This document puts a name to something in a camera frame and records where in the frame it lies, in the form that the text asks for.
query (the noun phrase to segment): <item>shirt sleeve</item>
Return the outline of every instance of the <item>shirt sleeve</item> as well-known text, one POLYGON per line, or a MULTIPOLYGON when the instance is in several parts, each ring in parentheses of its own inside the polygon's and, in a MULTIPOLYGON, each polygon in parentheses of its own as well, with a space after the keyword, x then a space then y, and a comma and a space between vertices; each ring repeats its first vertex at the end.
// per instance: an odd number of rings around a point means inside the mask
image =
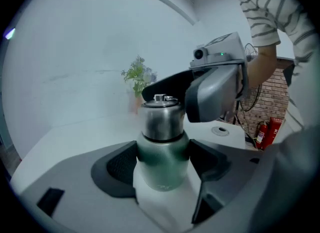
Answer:
POLYGON ((279 45, 281 42, 278 27, 273 16, 265 9, 259 8, 252 0, 239 1, 241 10, 250 26, 253 46, 279 45))

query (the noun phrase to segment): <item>person's arm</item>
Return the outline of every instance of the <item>person's arm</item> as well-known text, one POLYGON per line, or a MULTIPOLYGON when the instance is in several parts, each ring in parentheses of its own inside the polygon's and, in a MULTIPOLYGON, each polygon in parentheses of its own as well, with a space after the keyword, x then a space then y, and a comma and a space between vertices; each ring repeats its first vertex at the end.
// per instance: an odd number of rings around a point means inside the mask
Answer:
POLYGON ((258 47, 258 56, 247 64, 249 88, 254 88, 266 80, 276 70, 276 44, 258 47))

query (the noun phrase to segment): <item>stainless steel bottle cap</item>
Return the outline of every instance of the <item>stainless steel bottle cap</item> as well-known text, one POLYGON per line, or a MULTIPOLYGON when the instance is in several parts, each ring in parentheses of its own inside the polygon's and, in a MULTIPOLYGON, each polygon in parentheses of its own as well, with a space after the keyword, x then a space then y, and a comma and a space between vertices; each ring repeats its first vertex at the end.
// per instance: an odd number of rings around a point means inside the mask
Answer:
POLYGON ((142 119, 142 133, 155 141, 168 141, 184 132, 185 110, 178 99, 156 94, 138 110, 142 119))

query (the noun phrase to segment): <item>red box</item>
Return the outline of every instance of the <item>red box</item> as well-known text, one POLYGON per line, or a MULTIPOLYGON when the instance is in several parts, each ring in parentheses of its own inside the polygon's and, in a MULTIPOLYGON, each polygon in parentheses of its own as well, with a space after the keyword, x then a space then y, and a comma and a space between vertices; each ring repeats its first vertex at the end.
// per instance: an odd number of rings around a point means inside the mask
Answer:
POLYGON ((267 146, 269 146, 270 144, 272 144, 272 142, 274 141, 279 128, 282 124, 282 119, 280 118, 275 118, 275 117, 270 117, 270 123, 269 123, 269 131, 265 137, 265 140, 263 140, 262 142, 262 149, 264 150, 267 146))

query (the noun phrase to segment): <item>person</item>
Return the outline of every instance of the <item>person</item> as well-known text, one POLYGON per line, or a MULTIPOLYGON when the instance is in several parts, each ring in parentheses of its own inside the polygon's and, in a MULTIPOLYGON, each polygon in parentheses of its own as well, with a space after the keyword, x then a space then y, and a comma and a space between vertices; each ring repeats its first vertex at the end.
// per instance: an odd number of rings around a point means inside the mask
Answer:
POLYGON ((290 99, 274 141, 280 143, 291 133, 303 130, 306 118, 312 117, 301 116, 301 110, 304 109, 297 108, 296 103, 301 101, 296 98, 297 90, 291 86, 297 86, 295 82, 304 79, 301 77, 306 73, 310 59, 319 45, 319 37, 307 12, 297 0, 239 0, 239 3, 250 26, 252 44, 258 50, 257 57, 247 65, 249 88, 262 84, 274 73, 277 66, 276 46, 281 42, 278 30, 285 32, 293 44, 295 58, 288 88, 290 99))

